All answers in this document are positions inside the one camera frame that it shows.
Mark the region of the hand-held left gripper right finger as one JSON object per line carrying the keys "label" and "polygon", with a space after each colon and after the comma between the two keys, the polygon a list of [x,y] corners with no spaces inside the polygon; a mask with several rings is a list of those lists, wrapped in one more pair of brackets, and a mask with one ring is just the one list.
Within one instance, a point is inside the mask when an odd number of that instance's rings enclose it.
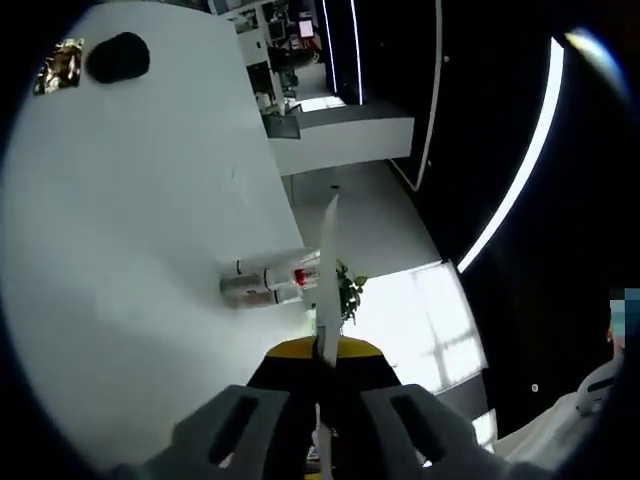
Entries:
{"label": "hand-held left gripper right finger", "polygon": [[336,479],[501,479],[472,424],[418,385],[334,389]]}

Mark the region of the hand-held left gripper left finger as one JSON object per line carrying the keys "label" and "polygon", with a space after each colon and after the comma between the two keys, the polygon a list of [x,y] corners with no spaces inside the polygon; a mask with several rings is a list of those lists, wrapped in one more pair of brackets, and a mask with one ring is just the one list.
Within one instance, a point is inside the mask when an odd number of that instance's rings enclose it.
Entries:
{"label": "hand-held left gripper left finger", "polygon": [[311,402],[285,390],[231,385],[173,429],[170,445],[114,479],[303,479],[315,428]]}

